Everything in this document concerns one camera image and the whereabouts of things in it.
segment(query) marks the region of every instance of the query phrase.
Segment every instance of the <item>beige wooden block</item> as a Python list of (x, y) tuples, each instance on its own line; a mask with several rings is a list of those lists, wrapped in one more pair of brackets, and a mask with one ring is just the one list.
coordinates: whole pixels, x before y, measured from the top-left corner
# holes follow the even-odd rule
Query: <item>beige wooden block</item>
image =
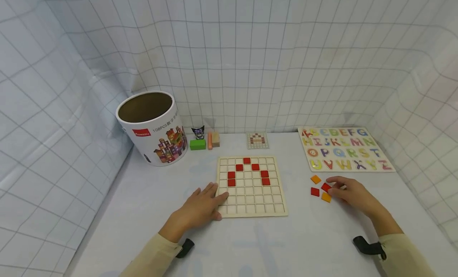
[(212, 133), (212, 142), (213, 142), (214, 148), (219, 147), (219, 133), (218, 132)]

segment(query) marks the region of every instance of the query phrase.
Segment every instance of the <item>right hand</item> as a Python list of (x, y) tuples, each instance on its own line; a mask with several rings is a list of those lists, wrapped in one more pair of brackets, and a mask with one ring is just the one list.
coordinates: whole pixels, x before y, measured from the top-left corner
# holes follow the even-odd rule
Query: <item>right hand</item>
[(365, 216), (371, 218), (386, 211), (383, 205), (357, 180), (337, 176), (326, 178), (326, 181), (334, 183), (332, 189), (328, 190), (330, 196), (343, 199), (352, 207), (362, 211)]

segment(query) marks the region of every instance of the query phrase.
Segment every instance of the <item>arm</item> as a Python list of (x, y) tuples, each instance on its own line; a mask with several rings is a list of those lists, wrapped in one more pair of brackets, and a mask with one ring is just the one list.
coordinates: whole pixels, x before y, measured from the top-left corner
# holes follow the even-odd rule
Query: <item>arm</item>
[(162, 229), (148, 241), (120, 277), (162, 276), (180, 252), (181, 246), (177, 243), (186, 231), (211, 220), (221, 220), (216, 208), (227, 199), (229, 193), (215, 197), (217, 188), (217, 183), (209, 183), (202, 191), (196, 189), (184, 205), (171, 214)]
[(329, 195), (343, 199), (370, 218), (386, 253), (386, 260), (381, 264), (388, 277), (436, 276), (389, 211), (361, 183), (344, 177), (331, 177), (326, 181), (335, 183)]

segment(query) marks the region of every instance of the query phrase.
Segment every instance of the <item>hand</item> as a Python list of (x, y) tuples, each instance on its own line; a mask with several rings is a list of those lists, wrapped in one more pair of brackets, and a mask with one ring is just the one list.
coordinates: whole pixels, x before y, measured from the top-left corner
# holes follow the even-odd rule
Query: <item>hand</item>
[(326, 178), (326, 181), (335, 183), (332, 189), (328, 190), (329, 195), (341, 198), (362, 211), (371, 219), (377, 235), (403, 234), (389, 211), (357, 180), (337, 176)]
[(210, 220), (221, 220), (221, 214), (218, 213), (217, 208), (228, 198), (229, 193), (225, 192), (215, 197), (217, 189), (217, 183), (209, 183), (202, 191), (200, 188), (196, 189), (183, 206), (175, 212), (178, 218), (184, 220), (188, 229), (203, 226)]
[(332, 189), (328, 191), (329, 195), (343, 199), (367, 217), (371, 218), (385, 211), (383, 205), (357, 180), (337, 176), (326, 178), (326, 181), (334, 183)]
[(172, 213), (159, 234), (177, 243), (187, 230), (203, 226), (211, 220), (221, 220), (217, 207), (228, 198), (229, 193), (215, 197), (217, 189), (217, 183), (209, 183), (204, 190), (200, 187), (196, 189), (183, 206)]

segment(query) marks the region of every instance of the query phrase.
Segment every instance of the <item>orange wooden block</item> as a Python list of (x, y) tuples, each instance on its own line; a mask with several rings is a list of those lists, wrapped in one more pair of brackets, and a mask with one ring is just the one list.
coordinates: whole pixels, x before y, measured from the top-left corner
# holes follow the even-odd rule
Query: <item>orange wooden block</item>
[(323, 193), (321, 195), (321, 199), (323, 199), (324, 201), (327, 201), (327, 202), (331, 202), (331, 196), (328, 195), (327, 193)]
[(321, 181), (321, 179), (317, 176), (317, 175), (314, 175), (313, 177), (310, 178), (315, 184), (319, 183)]

